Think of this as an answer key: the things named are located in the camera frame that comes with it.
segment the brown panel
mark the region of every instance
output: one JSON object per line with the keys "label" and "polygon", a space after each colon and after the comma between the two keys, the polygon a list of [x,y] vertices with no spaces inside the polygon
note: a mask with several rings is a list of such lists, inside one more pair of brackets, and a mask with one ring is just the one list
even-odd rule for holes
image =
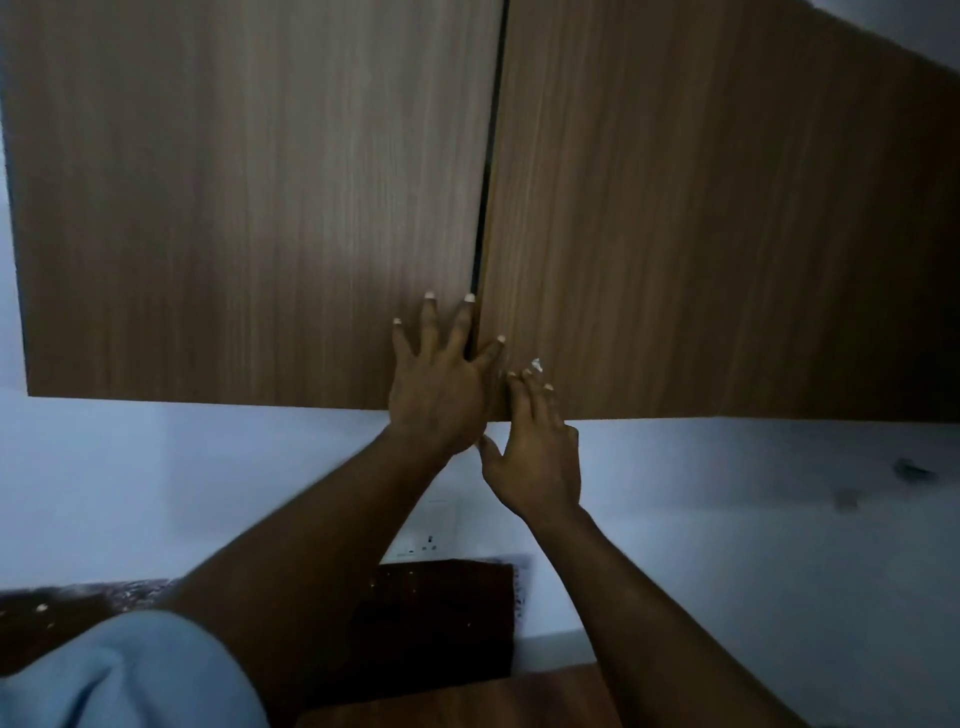
{"label": "brown panel", "polygon": [[385,407],[469,290],[500,3],[9,3],[31,394]]}
{"label": "brown panel", "polygon": [[596,665],[305,714],[298,728],[619,728]]}
{"label": "brown panel", "polygon": [[515,0],[481,338],[570,418],[960,416],[960,82],[795,0]]}

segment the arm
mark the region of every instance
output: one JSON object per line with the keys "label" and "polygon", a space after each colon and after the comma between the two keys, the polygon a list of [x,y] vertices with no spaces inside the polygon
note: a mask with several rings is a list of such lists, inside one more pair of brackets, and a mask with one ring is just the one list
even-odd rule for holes
{"label": "arm", "polygon": [[803,726],[600,532],[579,506],[577,430],[553,388],[508,375],[506,451],[484,436],[483,475],[530,526],[583,620],[625,726]]}
{"label": "arm", "polygon": [[472,297],[438,343],[436,302],[414,355],[394,322],[390,424],[347,463],[188,574],[159,607],[217,637],[247,673],[274,724],[296,719],[307,679],[331,648],[384,552],[449,458],[486,426],[482,382],[501,341],[464,359]]}

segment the electrical outlet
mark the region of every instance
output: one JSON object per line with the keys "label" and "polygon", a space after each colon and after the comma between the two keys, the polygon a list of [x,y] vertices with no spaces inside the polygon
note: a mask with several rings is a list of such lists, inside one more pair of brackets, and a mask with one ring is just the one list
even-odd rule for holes
{"label": "electrical outlet", "polygon": [[381,564],[448,559],[457,535],[457,505],[449,500],[428,500],[410,513],[396,534]]}

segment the shirt sleeve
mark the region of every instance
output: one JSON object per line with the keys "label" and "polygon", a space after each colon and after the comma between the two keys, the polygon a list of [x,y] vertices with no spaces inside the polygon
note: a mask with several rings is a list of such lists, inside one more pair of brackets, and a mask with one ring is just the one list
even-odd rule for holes
{"label": "shirt sleeve", "polygon": [[170,612],[97,625],[0,679],[0,728],[267,728],[247,676],[215,638]]}

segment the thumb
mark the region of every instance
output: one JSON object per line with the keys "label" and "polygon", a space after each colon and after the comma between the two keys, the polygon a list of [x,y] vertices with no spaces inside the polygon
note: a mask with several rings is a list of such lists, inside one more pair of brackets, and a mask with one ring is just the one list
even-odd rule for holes
{"label": "thumb", "polygon": [[481,435],[477,442],[477,449],[480,450],[480,462],[483,463],[484,478],[489,480],[493,472],[499,467],[503,455],[500,454],[500,448],[487,435]]}

